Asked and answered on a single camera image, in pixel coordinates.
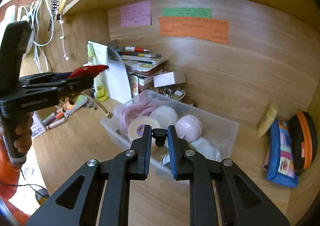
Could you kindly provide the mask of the person left hand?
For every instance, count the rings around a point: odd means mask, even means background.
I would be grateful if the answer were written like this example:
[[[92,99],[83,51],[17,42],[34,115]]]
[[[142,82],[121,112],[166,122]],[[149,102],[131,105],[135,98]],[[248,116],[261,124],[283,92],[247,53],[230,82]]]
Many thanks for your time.
[[[33,112],[24,114],[21,122],[15,129],[18,139],[15,140],[14,147],[18,149],[19,153],[27,153],[31,148],[31,127],[33,125],[33,114]]]

